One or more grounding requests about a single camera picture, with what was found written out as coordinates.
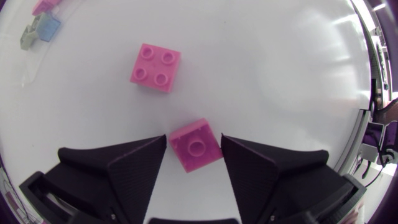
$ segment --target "black cable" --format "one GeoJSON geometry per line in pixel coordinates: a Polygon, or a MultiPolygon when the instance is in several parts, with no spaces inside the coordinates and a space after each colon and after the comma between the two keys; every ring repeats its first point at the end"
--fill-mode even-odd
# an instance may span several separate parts
{"type": "Polygon", "coordinates": [[[363,159],[359,160],[359,161],[356,163],[356,166],[355,166],[353,175],[356,173],[356,171],[358,171],[359,167],[361,167],[362,162],[363,162],[363,159]]]}
{"type": "Polygon", "coordinates": [[[373,132],[370,132],[370,131],[367,131],[365,134],[370,135],[373,138],[374,142],[376,143],[376,148],[377,148],[377,153],[379,154],[380,163],[381,163],[381,166],[383,166],[383,168],[384,168],[386,166],[386,164],[383,161],[383,157],[382,157],[382,154],[381,154],[381,149],[380,149],[380,146],[379,146],[379,142],[377,141],[376,135],[373,132]]]}
{"type": "Polygon", "coordinates": [[[370,182],[368,183],[365,187],[369,187],[371,184],[373,184],[373,182],[380,176],[381,171],[383,170],[384,167],[381,168],[380,172],[377,174],[377,176],[370,182]]]}
{"type": "Polygon", "coordinates": [[[371,163],[372,163],[371,161],[368,161],[368,166],[366,167],[365,172],[363,172],[363,174],[362,174],[362,179],[366,178],[366,176],[367,176],[367,174],[369,172],[369,169],[371,168],[371,163]]]}

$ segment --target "pink duplo block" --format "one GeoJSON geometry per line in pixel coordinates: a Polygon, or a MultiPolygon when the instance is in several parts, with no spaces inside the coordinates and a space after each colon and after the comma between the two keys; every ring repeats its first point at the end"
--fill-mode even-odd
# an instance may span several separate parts
{"type": "Polygon", "coordinates": [[[42,12],[47,12],[54,8],[61,0],[39,0],[33,7],[33,16],[37,16],[42,12]]]}
{"type": "Polygon", "coordinates": [[[223,157],[206,119],[200,119],[170,134],[169,142],[186,172],[223,157]]]}
{"type": "Polygon", "coordinates": [[[170,93],[181,53],[142,44],[130,82],[170,93]]]}

